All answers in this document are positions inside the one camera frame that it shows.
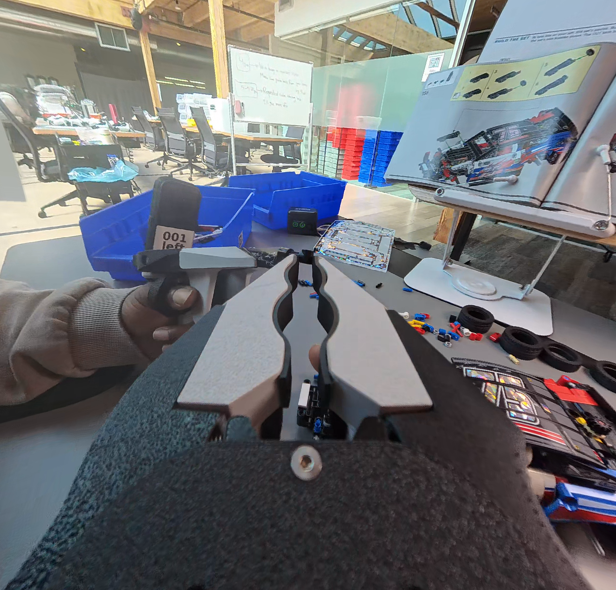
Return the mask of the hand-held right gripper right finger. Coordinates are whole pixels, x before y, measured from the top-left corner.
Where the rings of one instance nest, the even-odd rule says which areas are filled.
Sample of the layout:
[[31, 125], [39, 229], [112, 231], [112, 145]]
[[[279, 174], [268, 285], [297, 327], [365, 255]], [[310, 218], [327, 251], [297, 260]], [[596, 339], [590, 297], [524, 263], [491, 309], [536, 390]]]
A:
[[388, 438], [388, 424], [406, 438], [406, 423], [429, 424], [434, 403], [413, 363], [406, 321], [322, 256], [313, 281], [322, 282], [317, 316], [326, 332], [320, 401], [346, 425], [345, 438]]

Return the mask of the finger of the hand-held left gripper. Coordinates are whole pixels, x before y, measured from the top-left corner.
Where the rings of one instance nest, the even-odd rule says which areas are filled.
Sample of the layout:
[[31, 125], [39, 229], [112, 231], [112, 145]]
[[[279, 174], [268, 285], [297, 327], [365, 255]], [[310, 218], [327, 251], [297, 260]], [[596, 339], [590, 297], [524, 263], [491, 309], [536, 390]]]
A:
[[235, 246], [185, 248], [179, 252], [182, 270], [256, 268], [255, 257]]

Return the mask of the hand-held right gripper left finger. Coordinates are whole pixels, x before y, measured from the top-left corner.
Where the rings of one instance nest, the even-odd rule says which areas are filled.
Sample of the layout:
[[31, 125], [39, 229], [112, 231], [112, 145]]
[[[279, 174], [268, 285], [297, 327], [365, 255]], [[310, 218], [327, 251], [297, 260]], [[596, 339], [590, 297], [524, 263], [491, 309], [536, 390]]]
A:
[[290, 254], [226, 302], [179, 394], [181, 409], [243, 416], [262, 438], [280, 438], [291, 396], [291, 348], [299, 262]]

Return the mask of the person's left forearm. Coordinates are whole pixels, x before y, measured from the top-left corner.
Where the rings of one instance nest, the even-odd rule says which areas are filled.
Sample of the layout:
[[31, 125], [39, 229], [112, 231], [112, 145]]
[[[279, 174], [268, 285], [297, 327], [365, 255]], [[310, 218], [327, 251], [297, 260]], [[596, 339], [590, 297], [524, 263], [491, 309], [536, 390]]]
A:
[[130, 291], [95, 278], [54, 291], [1, 280], [1, 406], [26, 403], [64, 378], [145, 364], [121, 322]]

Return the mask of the person's left hand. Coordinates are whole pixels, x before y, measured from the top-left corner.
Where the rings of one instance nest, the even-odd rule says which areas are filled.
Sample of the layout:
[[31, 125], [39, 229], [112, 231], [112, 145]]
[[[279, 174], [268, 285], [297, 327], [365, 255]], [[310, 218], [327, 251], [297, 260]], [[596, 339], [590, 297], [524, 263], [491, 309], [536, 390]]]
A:
[[[169, 346], [190, 330], [192, 324], [181, 324], [180, 316], [165, 316], [152, 307], [149, 299], [152, 283], [136, 287], [123, 301], [120, 317], [122, 325], [139, 351], [153, 361]], [[166, 304], [175, 312], [190, 310], [201, 300], [200, 293], [191, 286], [173, 287]]]

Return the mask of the blue storage bin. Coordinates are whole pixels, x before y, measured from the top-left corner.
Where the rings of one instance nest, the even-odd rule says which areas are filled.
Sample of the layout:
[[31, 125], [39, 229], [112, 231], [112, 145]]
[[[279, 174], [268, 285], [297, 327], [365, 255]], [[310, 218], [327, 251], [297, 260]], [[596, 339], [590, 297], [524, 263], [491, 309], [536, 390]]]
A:
[[316, 209], [318, 221], [339, 214], [347, 183], [306, 171], [230, 176], [229, 187], [242, 187], [254, 192], [254, 221], [271, 230], [287, 228], [288, 210]]
[[[221, 226], [205, 247], [243, 247], [252, 228], [254, 194], [248, 188], [198, 185], [202, 194], [198, 223]], [[88, 260], [95, 271], [119, 281], [143, 284], [133, 256], [144, 249], [152, 191], [112, 205], [80, 221]]]

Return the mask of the black office chair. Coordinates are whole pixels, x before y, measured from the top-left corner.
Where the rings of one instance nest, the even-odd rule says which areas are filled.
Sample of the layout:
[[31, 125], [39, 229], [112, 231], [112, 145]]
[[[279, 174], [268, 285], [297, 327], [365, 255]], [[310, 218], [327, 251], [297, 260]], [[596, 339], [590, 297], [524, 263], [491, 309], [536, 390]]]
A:
[[228, 177], [233, 170], [229, 139], [216, 140], [203, 108], [191, 106], [190, 111], [201, 138], [201, 162], [211, 173], [222, 174], [222, 184], [227, 186]]
[[153, 152], [160, 152], [163, 154], [161, 157], [152, 160], [151, 163], [156, 163], [164, 169], [167, 162], [167, 155], [165, 137], [163, 136], [162, 130], [159, 127], [155, 127], [150, 124], [141, 107], [133, 106], [132, 111], [136, 121], [140, 124], [142, 131], [144, 132], [145, 147]]
[[6, 91], [1, 92], [1, 122], [8, 129], [12, 151], [24, 155], [19, 164], [25, 164], [29, 169], [34, 170], [41, 183], [68, 183], [57, 150], [54, 150], [53, 160], [46, 162], [41, 160], [39, 150], [43, 147], [51, 147], [51, 145], [45, 142], [40, 143], [31, 126], [31, 120], [26, 115], [25, 110], [14, 96]]
[[166, 160], [176, 163], [177, 167], [170, 174], [189, 171], [189, 181], [194, 181], [193, 172], [205, 174], [205, 170], [197, 166], [200, 145], [190, 138], [182, 127], [179, 116], [172, 108], [157, 108], [157, 116], [165, 137]]
[[[117, 144], [70, 144], [67, 139], [58, 139], [54, 147], [59, 153], [62, 170], [68, 178], [68, 172], [78, 167], [90, 167], [95, 169], [111, 168], [117, 160], [124, 161], [121, 148]], [[88, 216], [91, 211], [88, 207], [88, 198], [103, 201], [106, 204], [117, 204], [123, 195], [133, 197], [140, 193], [135, 178], [130, 182], [120, 181], [117, 183], [73, 183], [73, 193], [69, 199], [77, 198], [81, 205], [81, 216]]]

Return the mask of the light blue plastic bag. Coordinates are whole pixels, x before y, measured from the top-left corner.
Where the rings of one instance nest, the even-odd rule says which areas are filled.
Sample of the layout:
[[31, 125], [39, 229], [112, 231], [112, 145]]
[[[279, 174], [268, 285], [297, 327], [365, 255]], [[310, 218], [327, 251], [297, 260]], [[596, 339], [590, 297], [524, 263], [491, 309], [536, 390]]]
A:
[[68, 179], [73, 183], [117, 183], [130, 182], [139, 175], [139, 168], [133, 163], [117, 160], [109, 169], [96, 167], [78, 167], [68, 172]]

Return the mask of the pile of mixed colour bricks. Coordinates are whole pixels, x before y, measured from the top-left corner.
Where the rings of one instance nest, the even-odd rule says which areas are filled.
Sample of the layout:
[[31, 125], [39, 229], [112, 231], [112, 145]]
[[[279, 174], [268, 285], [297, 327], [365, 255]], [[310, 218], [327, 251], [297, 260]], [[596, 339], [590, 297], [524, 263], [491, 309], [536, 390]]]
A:
[[468, 339], [471, 341], [481, 341], [483, 337], [488, 334], [472, 333], [470, 330], [465, 329], [458, 323], [456, 315], [449, 316], [449, 323], [447, 327], [437, 327], [429, 322], [430, 314], [428, 313], [415, 313], [414, 315], [408, 312], [398, 312], [398, 314], [412, 327], [416, 332], [421, 335], [432, 335], [438, 342], [447, 348], [451, 348], [452, 342], [457, 342], [461, 339]]

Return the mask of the pile of blue brick pins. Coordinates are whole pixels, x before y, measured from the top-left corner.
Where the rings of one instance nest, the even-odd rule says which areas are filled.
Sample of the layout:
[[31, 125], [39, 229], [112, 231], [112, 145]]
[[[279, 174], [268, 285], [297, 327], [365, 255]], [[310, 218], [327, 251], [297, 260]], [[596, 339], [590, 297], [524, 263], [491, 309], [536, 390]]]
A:
[[[363, 282], [360, 279], [352, 279], [352, 281], [358, 285], [361, 288], [364, 288], [366, 286], [366, 283]], [[321, 288], [322, 286], [322, 282], [320, 281], [310, 281], [308, 279], [299, 279], [298, 280], [298, 284], [301, 287], [309, 287], [312, 288], [313, 290], [310, 292], [309, 294], [309, 298], [311, 299], [319, 299], [320, 298], [320, 294], [318, 292], [318, 290]]]

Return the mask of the black box with green lights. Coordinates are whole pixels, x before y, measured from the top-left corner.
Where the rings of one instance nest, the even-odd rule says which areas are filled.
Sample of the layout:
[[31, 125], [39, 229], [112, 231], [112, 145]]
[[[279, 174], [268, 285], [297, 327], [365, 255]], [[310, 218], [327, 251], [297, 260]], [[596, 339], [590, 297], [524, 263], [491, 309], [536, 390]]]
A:
[[314, 208], [293, 207], [287, 213], [287, 232], [304, 236], [318, 236], [319, 213]]

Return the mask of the black toy rubber tyre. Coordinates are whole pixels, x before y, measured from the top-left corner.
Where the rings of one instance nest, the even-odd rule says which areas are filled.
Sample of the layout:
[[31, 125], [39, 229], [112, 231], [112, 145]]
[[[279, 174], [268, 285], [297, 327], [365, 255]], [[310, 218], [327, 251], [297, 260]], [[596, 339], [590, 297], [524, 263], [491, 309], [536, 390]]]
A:
[[482, 307], [465, 305], [460, 309], [457, 321], [472, 333], [486, 334], [494, 324], [495, 317]]
[[611, 361], [596, 361], [590, 368], [589, 374], [592, 379], [605, 389], [616, 392], [616, 364]]
[[498, 343], [507, 354], [524, 361], [539, 357], [543, 349], [543, 342], [539, 337], [516, 326], [507, 326], [500, 334]]
[[547, 342], [538, 358], [561, 373], [573, 373], [581, 367], [581, 356], [572, 348], [558, 342]]

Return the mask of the long wooden table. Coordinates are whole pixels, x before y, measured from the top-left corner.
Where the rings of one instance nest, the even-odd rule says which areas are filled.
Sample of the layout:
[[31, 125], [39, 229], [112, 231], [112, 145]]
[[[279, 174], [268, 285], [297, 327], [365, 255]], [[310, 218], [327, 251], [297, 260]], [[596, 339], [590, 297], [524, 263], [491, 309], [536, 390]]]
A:
[[290, 143], [290, 144], [299, 144], [303, 141], [303, 138], [291, 138], [286, 136], [273, 136], [271, 134], [261, 134], [261, 133], [237, 133], [234, 132], [231, 134], [230, 132], [220, 132], [212, 130], [214, 136], [223, 136], [226, 138], [234, 137], [235, 139], [242, 139], [251, 142], [278, 142], [278, 143]]
[[97, 127], [97, 128], [86, 128], [86, 127], [78, 127], [78, 126], [52, 126], [52, 125], [42, 125], [35, 126], [32, 128], [33, 133], [37, 135], [45, 135], [49, 136], [52, 134], [56, 134], [58, 136], [80, 136], [86, 135], [86, 133], [94, 133], [99, 136], [112, 136], [117, 139], [144, 139], [144, 132], [135, 132], [135, 131], [114, 131], [110, 130], [107, 127]]

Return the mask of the holographic sticker sheet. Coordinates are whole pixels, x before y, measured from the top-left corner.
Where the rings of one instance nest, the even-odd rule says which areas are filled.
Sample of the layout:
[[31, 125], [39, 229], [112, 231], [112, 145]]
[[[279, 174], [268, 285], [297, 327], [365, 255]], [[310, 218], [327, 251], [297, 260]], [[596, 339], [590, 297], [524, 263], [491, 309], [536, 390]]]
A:
[[387, 271], [395, 231], [375, 224], [334, 221], [319, 238], [313, 253], [375, 271]]

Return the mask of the white book stand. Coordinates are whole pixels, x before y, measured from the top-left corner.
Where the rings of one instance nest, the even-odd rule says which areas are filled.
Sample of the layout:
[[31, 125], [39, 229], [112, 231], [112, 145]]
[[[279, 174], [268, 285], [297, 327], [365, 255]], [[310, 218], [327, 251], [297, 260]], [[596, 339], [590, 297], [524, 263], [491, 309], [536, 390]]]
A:
[[437, 201], [453, 206], [453, 221], [457, 222], [461, 210], [476, 209], [481, 214], [504, 216], [507, 213], [516, 221], [532, 224], [550, 223], [560, 232], [560, 239], [546, 259], [533, 281], [521, 286], [512, 281], [497, 278], [481, 271], [469, 269], [452, 261], [450, 257], [453, 235], [452, 228], [442, 260], [425, 259], [404, 278], [412, 288], [437, 299], [463, 307], [474, 304], [488, 309], [495, 320], [531, 332], [549, 336], [554, 331], [550, 298], [535, 289], [535, 286], [556, 255], [566, 236], [586, 232], [594, 237], [606, 239], [615, 234], [612, 223], [612, 174], [611, 164], [603, 167], [607, 187], [607, 215], [589, 216], [579, 213], [535, 209], [519, 204], [486, 199], [467, 191], [453, 188], [436, 190]]

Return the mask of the large whiteboard with writing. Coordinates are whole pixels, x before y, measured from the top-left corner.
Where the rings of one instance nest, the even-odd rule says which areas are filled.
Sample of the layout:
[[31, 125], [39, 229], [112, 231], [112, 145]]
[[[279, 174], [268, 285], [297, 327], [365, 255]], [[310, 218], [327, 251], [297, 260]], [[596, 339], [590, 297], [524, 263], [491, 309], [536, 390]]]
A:
[[303, 126], [312, 149], [312, 62], [293, 61], [229, 45], [228, 95], [232, 168], [237, 172], [235, 123]]

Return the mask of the toy brick race car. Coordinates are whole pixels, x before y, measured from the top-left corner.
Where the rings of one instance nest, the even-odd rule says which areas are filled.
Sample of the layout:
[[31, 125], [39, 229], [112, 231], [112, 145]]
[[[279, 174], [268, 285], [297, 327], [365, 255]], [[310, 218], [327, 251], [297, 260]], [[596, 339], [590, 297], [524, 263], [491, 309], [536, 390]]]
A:
[[422, 362], [429, 412], [383, 421], [477, 486], [510, 517], [537, 502], [551, 522], [615, 524], [615, 411], [592, 387], [496, 363]]

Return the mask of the stack of red storage bins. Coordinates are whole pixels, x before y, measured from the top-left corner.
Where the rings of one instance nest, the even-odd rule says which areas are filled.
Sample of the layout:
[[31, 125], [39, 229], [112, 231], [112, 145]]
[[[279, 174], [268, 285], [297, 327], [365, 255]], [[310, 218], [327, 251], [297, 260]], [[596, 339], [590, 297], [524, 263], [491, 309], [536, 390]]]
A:
[[325, 141], [326, 175], [347, 181], [358, 180], [366, 130], [329, 126]]

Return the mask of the white air vent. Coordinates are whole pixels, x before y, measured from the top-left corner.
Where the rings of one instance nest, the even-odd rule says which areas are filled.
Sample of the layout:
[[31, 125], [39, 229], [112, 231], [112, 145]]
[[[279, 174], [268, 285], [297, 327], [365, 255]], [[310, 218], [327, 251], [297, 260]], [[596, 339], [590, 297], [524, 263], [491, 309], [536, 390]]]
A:
[[125, 29], [97, 22], [94, 26], [100, 47], [130, 52], [130, 45]]

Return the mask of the stack of blue storage bins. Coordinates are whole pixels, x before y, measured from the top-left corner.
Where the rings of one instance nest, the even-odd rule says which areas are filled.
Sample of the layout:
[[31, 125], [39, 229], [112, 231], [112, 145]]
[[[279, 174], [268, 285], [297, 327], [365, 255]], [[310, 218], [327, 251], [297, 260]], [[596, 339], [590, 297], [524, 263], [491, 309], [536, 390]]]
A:
[[402, 138], [402, 132], [366, 130], [358, 182], [369, 186], [387, 186], [384, 174]]

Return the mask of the open instruction booklet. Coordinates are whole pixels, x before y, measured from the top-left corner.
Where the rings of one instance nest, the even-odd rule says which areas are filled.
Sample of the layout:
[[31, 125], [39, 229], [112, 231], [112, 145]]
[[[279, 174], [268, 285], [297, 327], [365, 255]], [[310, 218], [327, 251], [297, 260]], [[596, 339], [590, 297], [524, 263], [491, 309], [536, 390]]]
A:
[[478, 61], [428, 77], [384, 177], [541, 206], [615, 78], [615, 0], [508, 0]]

